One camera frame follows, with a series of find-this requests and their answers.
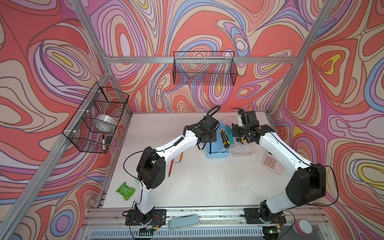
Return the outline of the teal utility knife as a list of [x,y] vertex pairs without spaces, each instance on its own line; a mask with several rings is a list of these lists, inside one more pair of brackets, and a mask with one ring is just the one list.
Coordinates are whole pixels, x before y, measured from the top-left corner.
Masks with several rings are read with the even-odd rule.
[[232,129],[228,125],[226,125],[225,127],[226,127],[226,132],[228,134],[229,142],[230,142],[231,145],[233,145],[234,144],[234,140],[233,140],[233,135],[232,135]]

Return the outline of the yellow black utility knife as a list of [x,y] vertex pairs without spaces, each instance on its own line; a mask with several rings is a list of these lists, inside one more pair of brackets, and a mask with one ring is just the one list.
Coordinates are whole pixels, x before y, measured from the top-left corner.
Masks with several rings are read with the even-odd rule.
[[222,137],[222,140],[223,140],[224,147],[226,149],[229,148],[230,147],[230,142],[229,142],[229,139],[228,139],[228,137],[226,135],[226,132],[223,129],[221,129],[220,133],[221,133],[221,137]]

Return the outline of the blue plastic tool box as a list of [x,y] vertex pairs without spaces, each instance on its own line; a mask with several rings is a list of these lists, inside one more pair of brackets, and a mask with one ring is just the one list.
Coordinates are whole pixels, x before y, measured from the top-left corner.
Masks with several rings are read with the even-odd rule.
[[225,123],[220,122],[217,128],[217,139],[216,142],[206,144],[205,154],[208,159],[227,158],[229,155],[249,157],[256,153],[256,148],[248,144],[244,138],[235,140],[231,127]]

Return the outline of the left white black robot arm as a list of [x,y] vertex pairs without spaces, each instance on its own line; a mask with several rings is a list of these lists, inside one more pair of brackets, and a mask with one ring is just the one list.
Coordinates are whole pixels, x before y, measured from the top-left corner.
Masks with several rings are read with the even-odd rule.
[[220,122],[210,115],[205,115],[199,122],[185,126],[183,133],[169,143],[157,147],[147,147],[138,163],[138,179],[143,184],[140,203],[137,209],[146,215],[155,207],[152,190],[159,187],[166,179],[172,160],[200,143],[217,141],[217,129]]

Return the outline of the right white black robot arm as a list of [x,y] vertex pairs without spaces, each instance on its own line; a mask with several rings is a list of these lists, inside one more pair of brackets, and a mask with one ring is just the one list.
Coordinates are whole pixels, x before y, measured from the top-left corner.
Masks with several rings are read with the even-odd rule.
[[237,125],[232,125],[235,138],[245,138],[271,153],[290,174],[285,190],[260,204],[259,219],[274,221],[283,211],[301,207],[326,195],[326,169],[313,164],[287,145],[269,125],[260,125],[254,111],[238,109]]

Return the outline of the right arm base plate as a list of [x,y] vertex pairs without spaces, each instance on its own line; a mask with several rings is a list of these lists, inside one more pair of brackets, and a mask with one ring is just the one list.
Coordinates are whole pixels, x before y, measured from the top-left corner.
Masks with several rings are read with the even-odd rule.
[[277,214],[270,213],[268,209],[260,208],[245,208],[243,217],[247,224],[277,224],[284,225],[287,220],[283,212]]

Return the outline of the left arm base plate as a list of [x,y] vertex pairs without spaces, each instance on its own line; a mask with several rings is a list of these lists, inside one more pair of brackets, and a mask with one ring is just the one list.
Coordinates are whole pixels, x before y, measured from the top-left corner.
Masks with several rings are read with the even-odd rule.
[[126,218],[126,226],[153,226],[161,227],[166,223],[166,209],[152,209],[147,214],[142,214],[138,209],[128,210],[122,213]]

